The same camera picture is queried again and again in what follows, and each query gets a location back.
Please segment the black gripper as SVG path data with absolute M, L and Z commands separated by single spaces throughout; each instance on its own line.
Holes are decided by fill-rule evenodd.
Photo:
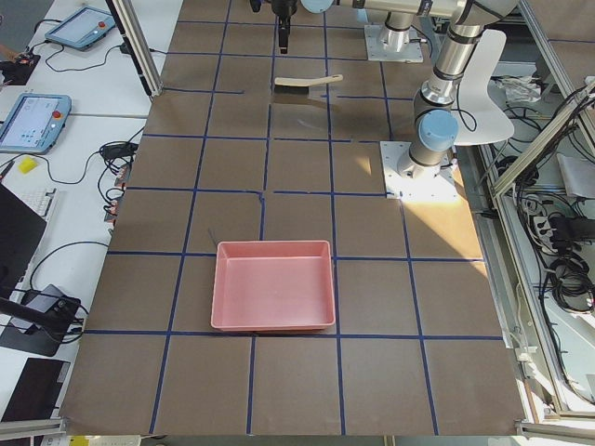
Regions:
M 270 0 L 272 12 L 278 17 L 278 46 L 281 54 L 288 52 L 290 19 L 298 10 L 297 0 Z M 258 13 L 264 4 L 262 0 L 249 0 L 252 11 Z

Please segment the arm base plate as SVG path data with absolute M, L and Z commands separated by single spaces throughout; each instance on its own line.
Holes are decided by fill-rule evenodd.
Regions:
M 429 170 L 405 166 L 408 161 L 408 141 L 379 143 L 386 196 L 404 202 L 449 203 L 458 198 L 454 172 L 448 156 Z
M 364 38 L 369 60 L 402 63 L 421 63 L 424 60 L 420 38 L 413 27 L 405 36 L 403 31 L 395 32 L 384 25 L 365 25 Z

